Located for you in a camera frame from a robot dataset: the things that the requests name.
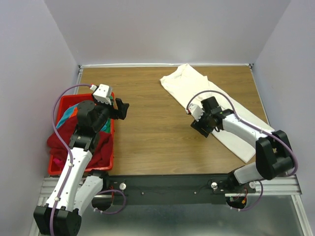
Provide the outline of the white t shirt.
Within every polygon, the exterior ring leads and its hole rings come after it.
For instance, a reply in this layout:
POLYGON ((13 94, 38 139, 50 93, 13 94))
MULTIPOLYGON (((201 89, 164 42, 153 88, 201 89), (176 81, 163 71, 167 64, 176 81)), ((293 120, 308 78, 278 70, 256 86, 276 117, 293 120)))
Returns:
MULTIPOLYGON (((180 65, 175 72, 162 77, 160 83, 184 108, 187 107, 190 99, 200 91, 216 90, 228 95, 212 81, 209 81, 207 76, 200 74, 189 64, 180 65)), ((232 97, 229 97, 229 99, 241 118, 251 122, 257 127, 274 130, 266 122, 244 107, 242 103, 239 103, 232 97)), ((251 145, 232 133, 226 131, 213 131, 213 135, 245 163, 248 163, 255 155, 255 150, 251 145)))

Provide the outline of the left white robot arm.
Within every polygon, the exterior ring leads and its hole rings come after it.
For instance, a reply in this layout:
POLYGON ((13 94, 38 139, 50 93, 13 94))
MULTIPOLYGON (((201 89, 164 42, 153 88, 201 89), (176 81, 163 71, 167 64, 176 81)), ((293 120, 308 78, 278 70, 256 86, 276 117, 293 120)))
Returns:
POLYGON ((107 174, 93 170, 80 186, 83 173, 100 142, 100 131, 109 119, 124 120, 128 103, 115 99, 116 104, 85 100, 78 104, 77 123, 69 144, 68 155, 54 191, 43 206, 36 206, 33 216, 42 235, 76 236, 82 215, 94 196, 109 189, 107 174))

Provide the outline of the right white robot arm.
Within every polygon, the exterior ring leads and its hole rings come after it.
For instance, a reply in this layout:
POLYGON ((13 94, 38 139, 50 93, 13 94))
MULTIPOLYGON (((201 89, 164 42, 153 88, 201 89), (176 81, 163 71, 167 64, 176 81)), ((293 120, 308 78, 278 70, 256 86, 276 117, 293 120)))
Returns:
POLYGON ((215 97, 189 104, 188 113, 193 116, 191 127, 204 137, 213 131, 226 131, 236 135, 255 148, 255 162, 228 173, 224 186, 236 193, 244 184, 261 179, 272 180, 293 169, 291 146, 285 132, 265 131, 237 117, 232 109, 222 109, 215 97))

